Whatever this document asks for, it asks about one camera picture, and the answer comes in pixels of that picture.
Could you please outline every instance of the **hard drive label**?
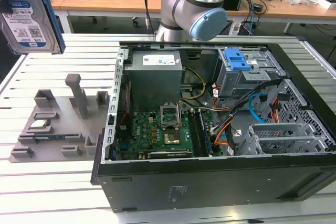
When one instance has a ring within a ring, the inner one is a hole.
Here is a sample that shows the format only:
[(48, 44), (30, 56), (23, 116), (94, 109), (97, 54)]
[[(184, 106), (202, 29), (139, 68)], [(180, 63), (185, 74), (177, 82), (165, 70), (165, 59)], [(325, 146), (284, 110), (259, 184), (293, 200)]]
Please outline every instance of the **hard drive label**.
[(144, 55), (142, 64), (144, 66), (167, 66), (175, 65), (174, 55)]
[(33, 20), (33, 9), (28, 1), (9, 1), (13, 14), (2, 14), (15, 39), (25, 47), (43, 47), (46, 39), (40, 25)]
[(188, 186), (171, 186), (168, 190), (168, 201), (176, 202), (188, 191)]

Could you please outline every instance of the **white label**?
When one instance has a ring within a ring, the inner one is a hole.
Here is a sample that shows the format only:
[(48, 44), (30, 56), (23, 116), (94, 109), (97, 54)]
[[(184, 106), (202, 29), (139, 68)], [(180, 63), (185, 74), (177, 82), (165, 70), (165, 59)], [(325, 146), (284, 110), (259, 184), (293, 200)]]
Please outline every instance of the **white label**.
[(148, 65), (175, 65), (174, 55), (144, 55), (142, 58), (142, 64), (144, 66)]
[(218, 97), (218, 89), (214, 89), (213, 92), (214, 92), (214, 97)]
[(241, 130), (235, 131), (235, 134), (233, 136), (242, 136), (242, 131)]
[(48, 140), (49, 138), (47, 136), (36, 136), (34, 137), (35, 140)]
[(249, 65), (258, 65), (258, 62), (256, 60), (247, 60), (246, 62)]
[(15, 39), (25, 47), (43, 47), (46, 39), (40, 25), (32, 19), (33, 9), (27, 1), (9, 1), (12, 14), (3, 13), (7, 25)]
[(233, 151), (233, 149), (230, 146), (227, 147), (227, 152), (228, 152), (228, 154), (230, 154), (230, 156), (233, 156), (235, 154), (235, 152)]

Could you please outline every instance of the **hard drive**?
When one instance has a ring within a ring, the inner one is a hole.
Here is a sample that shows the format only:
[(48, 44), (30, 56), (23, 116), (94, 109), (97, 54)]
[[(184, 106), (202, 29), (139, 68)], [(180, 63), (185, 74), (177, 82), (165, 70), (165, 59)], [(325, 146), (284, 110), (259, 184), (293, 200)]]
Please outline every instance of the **hard drive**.
[(11, 11), (0, 10), (0, 25), (15, 54), (65, 50), (50, 0), (7, 0)]

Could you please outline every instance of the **green circuit board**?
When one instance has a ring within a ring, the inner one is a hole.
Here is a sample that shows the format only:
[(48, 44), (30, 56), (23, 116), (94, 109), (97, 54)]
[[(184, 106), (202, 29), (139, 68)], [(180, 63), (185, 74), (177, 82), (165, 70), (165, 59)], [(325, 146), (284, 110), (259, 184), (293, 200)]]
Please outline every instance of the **green circuit board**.
[[(176, 120), (175, 112), (164, 114), (163, 121)], [(206, 127), (213, 124), (210, 113), (203, 113)], [(129, 142), (120, 142), (118, 152), (122, 160), (141, 159), (148, 152), (187, 151), (193, 154), (189, 121), (186, 111), (181, 112), (181, 123), (178, 130), (173, 127), (161, 128), (160, 111), (135, 112), (133, 115), (132, 137)]]

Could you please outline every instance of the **metal slotted table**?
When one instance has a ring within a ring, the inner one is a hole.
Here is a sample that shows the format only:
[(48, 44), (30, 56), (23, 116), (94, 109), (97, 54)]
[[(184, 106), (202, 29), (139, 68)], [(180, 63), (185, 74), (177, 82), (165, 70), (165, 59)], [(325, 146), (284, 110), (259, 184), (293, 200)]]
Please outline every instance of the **metal slotted table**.
[[(114, 214), (101, 187), (90, 184), (93, 161), (10, 163), (10, 152), (33, 110), (38, 89), (51, 88), (55, 96), (71, 95), (64, 79), (72, 72), (81, 74), (80, 85), (87, 95), (109, 91), (119, 41), (152, 41), (153, 37), (65, 34), (64, 39), (63, 55), (21, 56), (0, 85), (0, 223), (336, 222), (336, 183), (302, 202)], [(246, 36), (220, 36), (213, 41), (279, 43), (336, 112), (336, 72), (307, 42), (295, 37)]]

